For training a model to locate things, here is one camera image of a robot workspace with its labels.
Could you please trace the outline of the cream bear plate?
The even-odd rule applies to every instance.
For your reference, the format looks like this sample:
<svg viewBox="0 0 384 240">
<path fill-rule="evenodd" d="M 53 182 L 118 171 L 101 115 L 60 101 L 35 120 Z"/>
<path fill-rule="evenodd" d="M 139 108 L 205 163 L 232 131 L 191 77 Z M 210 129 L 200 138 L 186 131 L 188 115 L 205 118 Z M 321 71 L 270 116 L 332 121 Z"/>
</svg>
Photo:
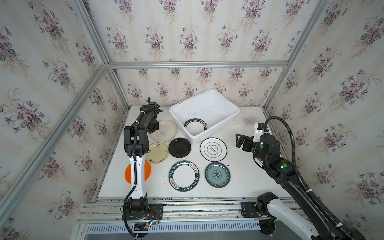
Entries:
<svg viewBox="0 0 384 240">
<path fill-rule="evenodd" d="M 171 141 L 176 136 L 177 132 L 178 127 L 173 121 L 160 120 L 159 129 L 150 134 L 150 137 L 155 142 L 166 143 Z"/>
</svg>

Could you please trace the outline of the green red rimmed plate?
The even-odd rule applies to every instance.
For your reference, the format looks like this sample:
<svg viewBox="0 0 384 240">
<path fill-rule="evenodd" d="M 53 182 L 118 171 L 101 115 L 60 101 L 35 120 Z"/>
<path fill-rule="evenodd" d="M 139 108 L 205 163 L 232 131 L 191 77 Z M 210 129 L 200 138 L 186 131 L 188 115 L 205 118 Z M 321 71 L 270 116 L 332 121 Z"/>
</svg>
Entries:
<svg viewBox="0 0 384 240">
<path fill-rule="evenodd" d="M 184 123 L 184 128 L 192 136 L 197 136 L 208 129 L 205 121 L 199 118 L 189 119 Z"/>
</svg>

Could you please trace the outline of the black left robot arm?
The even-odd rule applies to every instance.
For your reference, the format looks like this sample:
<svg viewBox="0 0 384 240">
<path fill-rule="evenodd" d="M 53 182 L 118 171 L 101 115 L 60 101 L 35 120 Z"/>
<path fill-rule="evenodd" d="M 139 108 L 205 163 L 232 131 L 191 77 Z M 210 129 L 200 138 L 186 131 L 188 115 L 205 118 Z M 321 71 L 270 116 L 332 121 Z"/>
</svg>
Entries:
<svg viewBox="0 0 384 240">
<path fill-rule="evenodd" d="M 128 225 L 128 217 L 144 218 L 150 212 L 148 192 L 145 188 L 145 160 L 149 152 L 149 134 L 159 130 L 157 116 L 162 110 L 160 106 L 148 98 L 147 103 L 140 107 L 137 119 L 124 127 L 124 150 L 128 155 L 131 166 L 131 190 L 123 202 L 123 216 L 125 227 L 136 240 L 141 240 L 146 233 L 134 233 Z"/>
</svg>

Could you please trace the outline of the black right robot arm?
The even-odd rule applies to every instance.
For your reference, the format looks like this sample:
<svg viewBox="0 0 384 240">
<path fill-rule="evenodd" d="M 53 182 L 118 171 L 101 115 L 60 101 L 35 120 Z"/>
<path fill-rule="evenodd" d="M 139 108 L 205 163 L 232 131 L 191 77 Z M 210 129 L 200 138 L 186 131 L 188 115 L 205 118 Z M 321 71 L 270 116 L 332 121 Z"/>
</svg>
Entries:
<svg viewBox="0 0 384 240">
<path fill-rule="evenodd" d="M 281 144 L 269 131 L 271 120 L 280 121 L 289 134 L 292 147 L 290 161 L 281 156 Z M 272 192 L 258 196 L 255 202 L 243 203 L 243 217 L 251 218 L 257 214 L 264 218 L 260 229 L 262 234 L 271 235 L 276 226 L 274 221 L 279 220 L 302 240 L 365 239 L 359 230 L 347 228 L 307 185 L 298 169 L 293 132 L 284 119 L 271 116 L 264 123 L 256 124 L 252 137 L 236 134 L 236 147 L 252 153 L 255 164 L 289 193 L 305 213 L 302 217 Z"/>
</svg>

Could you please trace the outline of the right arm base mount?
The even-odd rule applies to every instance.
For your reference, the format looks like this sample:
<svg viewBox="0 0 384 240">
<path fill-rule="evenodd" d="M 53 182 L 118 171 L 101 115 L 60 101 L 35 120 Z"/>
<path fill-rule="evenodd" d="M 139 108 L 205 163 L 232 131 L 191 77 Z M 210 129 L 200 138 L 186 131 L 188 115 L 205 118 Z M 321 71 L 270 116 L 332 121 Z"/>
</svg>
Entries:
<svg viewBox="0 0 384 240">
<path fill-rule="evenodd" d="M 272 200 L 277 200 L 278 197 L 272 192 L 264 193 L 257 197 L 253 202 L 241 202 L 242 216 L 244 218 L 267 218 L 267 220 L 259 221 L 260 232 L 265 236 L 272 235 L 276 230 L 276 217 L 272 216 L 268 211 L 268 204 Z"/>
</svg>

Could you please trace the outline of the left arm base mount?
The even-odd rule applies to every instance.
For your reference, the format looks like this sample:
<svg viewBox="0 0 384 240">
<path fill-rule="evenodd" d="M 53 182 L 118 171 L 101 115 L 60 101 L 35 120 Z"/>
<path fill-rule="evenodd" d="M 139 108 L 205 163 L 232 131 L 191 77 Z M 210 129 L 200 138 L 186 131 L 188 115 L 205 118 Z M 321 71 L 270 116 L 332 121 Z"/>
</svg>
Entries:
<svg viewBox="0 0 384 240">
<path fill-rule="evenodd" d="M 122 220 L 128 233 L 135 240 L 142 240 L 148 233 L 143 233 L 147 227 L 156 225 L 163 218 L 163 204 L 149 204 L 147 197 L 133 199 L 126 197 L 122 207 Z M 128 221 L 145 220 L 144 224 L 134 224 L 131 227 Z"/>
</svg>

